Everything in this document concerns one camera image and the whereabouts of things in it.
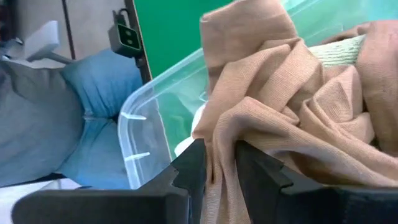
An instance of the tan cloth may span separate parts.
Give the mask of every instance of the tan cloth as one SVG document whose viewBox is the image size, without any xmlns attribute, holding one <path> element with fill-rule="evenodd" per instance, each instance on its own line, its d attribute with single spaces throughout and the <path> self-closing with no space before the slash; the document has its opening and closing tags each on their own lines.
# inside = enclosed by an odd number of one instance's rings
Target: tan cloth
<svg viewBox="0 0 398 224">
<path fill-rule="evenodd" d="M 207 153 L 202 222 L 249 223 L 237 139 L 324 184 L 398 186 L 398 161 L 369 145 L 375 130 L 381 149 L 397 152 L 398 22 L 363 26 L 333 39 L 366 33 L 356 65 L 324 68 L 279 0 L 235 1 L 203 16 L 211 95 L 194 133 Z"/>
</svg>

